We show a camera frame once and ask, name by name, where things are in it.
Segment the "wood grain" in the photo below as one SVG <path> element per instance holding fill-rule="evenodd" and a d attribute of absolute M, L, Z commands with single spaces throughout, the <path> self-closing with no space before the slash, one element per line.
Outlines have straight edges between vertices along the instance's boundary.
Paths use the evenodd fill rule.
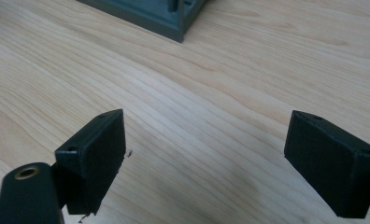
<path fill-rule="evenodd" d="M 209 1 L 183 44 L 73 0 L 0 0 L 0 184 L 116 108 L 133 155 L 84 223 L 370 223 L 283 157 L 294 109 L 370 143 L 370 0 Z"/>

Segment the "wooden table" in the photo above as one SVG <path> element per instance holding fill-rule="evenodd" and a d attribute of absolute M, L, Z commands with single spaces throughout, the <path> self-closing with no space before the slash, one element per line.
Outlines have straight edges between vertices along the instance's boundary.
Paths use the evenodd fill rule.
<path fill-rule="evenodd" d="M 86 224 L 370 223 L 283 156 L 294 109 L 370 143 L 370 0 L 209 1 L 183 44 L 73 0 L 0 0 L 0 184 L 116 108 L 133 155 Z"/>

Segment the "light wooden surface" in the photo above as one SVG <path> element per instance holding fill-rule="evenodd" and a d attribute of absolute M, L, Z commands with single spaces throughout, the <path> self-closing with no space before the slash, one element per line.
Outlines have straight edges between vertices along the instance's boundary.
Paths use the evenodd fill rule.
<path fill-rule="evenodd" d="M 183 44 L 73 0 L 0 0 L 0 184 L 116 108 L 133 155 L 86 224 L 370 223 L 283 157 L 294 109 L 370 143 L 370 0 L 209 1 Z"/>

